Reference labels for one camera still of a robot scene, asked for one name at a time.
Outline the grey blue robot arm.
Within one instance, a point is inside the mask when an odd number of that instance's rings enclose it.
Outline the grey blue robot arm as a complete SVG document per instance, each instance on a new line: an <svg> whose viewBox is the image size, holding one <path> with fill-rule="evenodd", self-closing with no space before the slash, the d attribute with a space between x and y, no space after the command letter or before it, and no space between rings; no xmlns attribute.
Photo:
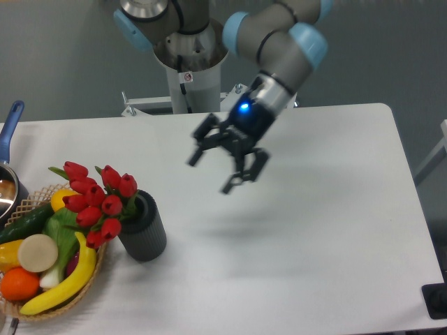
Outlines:
<svg viewBox="0 0 447 335"><path fill-rule="evenodd" d="M331 8L331 1L274 1L221 24L208 1L121 1L113 18L132 46L153 51L165 67L173 111L206 114L193 133L189 164L208 149L225 149L235 162L222 189L229 193L256 181L267 163L258 141L325 57L327 41L314 25ZM220 67L228 54L252 61L259 72L220 120Z"/></svg>

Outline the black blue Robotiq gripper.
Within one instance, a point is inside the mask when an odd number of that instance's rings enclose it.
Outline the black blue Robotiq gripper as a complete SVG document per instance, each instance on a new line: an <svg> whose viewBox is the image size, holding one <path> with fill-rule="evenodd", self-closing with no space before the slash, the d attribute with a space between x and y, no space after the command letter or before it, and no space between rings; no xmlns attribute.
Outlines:
<svg viewBox="0 0 447 335"><path fill-rule="evenodd" d="M228 195L235 186L246 181L255 182L270 155L262 148L255 148L257 142L271 127L276 117L257 97L257 92L247 89L230 110L228 118L221 122L215 114L208 114L193 132L196 150L188 160L195 166L204 151L219 146L230 152L235 161L235 171L223 185L221 192ZM242 145L241 150L234 148L234 141ZM245 158L254 157L252 164L245 168Z"/></svg>

